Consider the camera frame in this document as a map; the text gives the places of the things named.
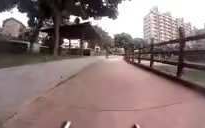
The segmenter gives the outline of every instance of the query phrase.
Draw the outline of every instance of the paved path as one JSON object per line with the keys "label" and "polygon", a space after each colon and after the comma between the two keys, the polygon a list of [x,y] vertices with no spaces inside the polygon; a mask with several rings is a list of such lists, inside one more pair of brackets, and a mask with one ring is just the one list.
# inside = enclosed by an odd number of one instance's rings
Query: paved path
{"label": "paved path", "polygon": [[5,121],[38,95],[99,60],[89,57],[0,69],[0,119]]}
{"label": "paved path", "polygon": [[205,128],[205,97],[121,58],[84,70],[26,106],[6,128]]}

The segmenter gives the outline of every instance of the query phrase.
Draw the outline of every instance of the railing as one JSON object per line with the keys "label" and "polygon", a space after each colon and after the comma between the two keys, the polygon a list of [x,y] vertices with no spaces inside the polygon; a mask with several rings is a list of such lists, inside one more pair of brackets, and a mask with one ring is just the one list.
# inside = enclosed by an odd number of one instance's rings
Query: railing
{"label": "railing", "polygon": [[[150,68],[153,68],[154,62],[177,66],[176,77],[181,77],[184,68],[191,68],[205,71],[205,65],[195,64],[185,61],[186,55],[205,55],[205,50],[186,50],[186,43],[189,41],[205,39],[205,34],[185,37],[183,28],[179,28],[179,39],[174,39],[158,44],[153,43],[151,39],[148,47],[128,47],[125,53],[125,59],[134,63],[141,63],[141,60],[150,61]],[[159,50],[156,47],[172,45],[175,50]],[[159,56],[174,56],[175,60],[157,59]]]}

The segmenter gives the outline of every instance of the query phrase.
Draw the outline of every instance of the building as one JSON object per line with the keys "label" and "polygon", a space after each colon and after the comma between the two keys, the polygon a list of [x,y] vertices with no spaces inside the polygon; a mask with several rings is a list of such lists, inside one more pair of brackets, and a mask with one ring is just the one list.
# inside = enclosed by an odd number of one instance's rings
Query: building
{"label": "building", "polygon": [[9,18],[3,21],[2,34],[18,37],[20,34],[26,31],[26,27],[20,21],[15,18]]}
{"label": "building", "polygon": [[154,39],[154,43],[178,38],[178,28],[183,27],[186,36],[192,34],[191,23],[184,23],[183,18],[173,18],[170,12],[161,13],[158,7],[150,9],[144,17],[144,39]]}

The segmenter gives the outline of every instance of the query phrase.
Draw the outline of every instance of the red brick path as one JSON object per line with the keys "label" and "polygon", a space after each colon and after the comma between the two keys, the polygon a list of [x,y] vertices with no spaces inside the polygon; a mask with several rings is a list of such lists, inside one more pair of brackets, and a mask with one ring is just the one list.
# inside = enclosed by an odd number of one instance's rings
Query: red brick path
{"label": "red brick path", "polygon": [[8,128],[205,128],[205,97],[177,83],[110,59],[26,106]]}

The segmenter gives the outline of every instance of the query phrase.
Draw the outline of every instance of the tree trunk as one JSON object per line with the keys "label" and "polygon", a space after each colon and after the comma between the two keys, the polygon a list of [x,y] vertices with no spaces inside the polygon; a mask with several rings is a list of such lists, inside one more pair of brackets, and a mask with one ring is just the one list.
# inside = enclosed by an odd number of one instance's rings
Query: tree trunk
{"label": "tree trunk", "polygon": [[69,56],[71,56],[71,39],[69,39]]}
{"label": "tree trunk", "polygon": [[29,53],[32,53],[32,52],[33,52],[33,46],[34,46],[34,43],[35,43],[35,42],[37,41],[37,39],[38,39],[39,31],[40,31],[42,25],[43,25],[43,20],[40,18],[39,21],[38,21],[38,24],[35,26],[32,39],[30,40]]}
{"label": "tree trunk", "polygon": [[60,27],[61,17],[60,15],[56,14],[54,18],[54,56],[58,55],[58,47],[59,47],[59,27]]}

